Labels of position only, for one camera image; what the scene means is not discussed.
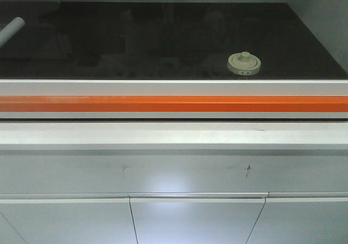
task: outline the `black countertop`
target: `black countertop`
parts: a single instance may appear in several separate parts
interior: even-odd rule
[[[0,78],[347,79],[286,4],[0,3],[0,23],[26,26],[0,49]],[[230,73],[249,51],[261,71]]]

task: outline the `orange stripe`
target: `orange stripe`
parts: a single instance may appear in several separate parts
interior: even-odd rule
[[[348,97],[0,96],[3,112],[346,112]]]

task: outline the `gray pipe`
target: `gray pipe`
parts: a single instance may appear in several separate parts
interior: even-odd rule
[[[2,48],[14,35],[20,31],[25,25],[24,19],[17,17],[0,31],[0,48]]]

